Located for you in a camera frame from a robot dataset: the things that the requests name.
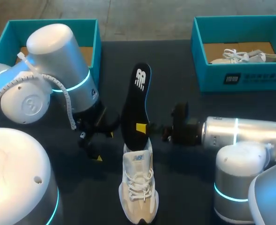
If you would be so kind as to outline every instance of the new balance logo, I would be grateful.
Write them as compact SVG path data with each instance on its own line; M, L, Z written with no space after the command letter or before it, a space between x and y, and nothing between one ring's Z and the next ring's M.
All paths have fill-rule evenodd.
M140 69L137 70L136 80L134 81L135 85L140 88L142 91L144 90L146 73Z
M140 156L134 156L133 161L140 161L143 159L143 155Z

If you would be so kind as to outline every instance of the cable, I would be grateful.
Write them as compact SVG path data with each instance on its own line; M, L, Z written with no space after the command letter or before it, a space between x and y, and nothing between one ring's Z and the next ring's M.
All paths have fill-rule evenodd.
M76 130L76 124L75 124L75 121L74 121L73 116L72 116L71 100L70 100L70 96L69 96L66 88L64 87L64 85L59 80L57 80L56 78L54 78L52 76L42 74L42 77L45 80L51 81L52 83L56 84L63 91L65 99L66 99L67 115L68 115L68 119L69 119L69 122L70 122L70 125L71 125L71 129ZM6 93L10 88L12 88L12 87L24 82L24 81L30 81L30 80L34 80L34 79L39 79L39 77L36 76L36 75L29 75L29 76L19 77L17 79L12 80L11 82L7 83L0 90L0 99L4 95L4 93Z

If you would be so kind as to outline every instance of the teal shoe box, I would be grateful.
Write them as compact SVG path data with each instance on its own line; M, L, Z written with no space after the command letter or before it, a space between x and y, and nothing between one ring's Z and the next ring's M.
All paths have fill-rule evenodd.
M36 30L53 23L70 27L80 47L93 47L89 69L98 87L101 60L101 39L97 20L10 20L0 37L0 63L15 65L17 54L26 46L28 37Z
M276 15L194 18L191 50L202 92L276 90L276 63L207 61L203 44L243 42L270 42L276 54Z

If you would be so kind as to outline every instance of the table surface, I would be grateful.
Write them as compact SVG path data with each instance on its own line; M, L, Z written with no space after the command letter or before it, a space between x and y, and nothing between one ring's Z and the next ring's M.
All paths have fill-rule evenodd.
M147 100L149 120L171 124L171 109L189 102L191 117L238 117L276 121L276 91L201 94L189 40L103 42L100 97L121 112L132 69L146 62L152 70ZM63 199L66 225L127 225L118 195L122 180L123 141L102 135L93 143L103 162L89 160L77 146L78 133L69 129L66 112L50 109L38 122L17 125L2 118L0 125L36 138L49 155ZM215 154L201 147L179 147L151 138L159 208L156 225L223 225L212 210Z

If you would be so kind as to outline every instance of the shoe insole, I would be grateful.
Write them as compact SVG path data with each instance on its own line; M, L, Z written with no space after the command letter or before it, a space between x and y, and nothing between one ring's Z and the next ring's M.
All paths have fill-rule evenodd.
M146 100L150 80L150 66L146 63L135 65L120 118L124 142L132 151L143 150L149 138L146 133L149 124Z

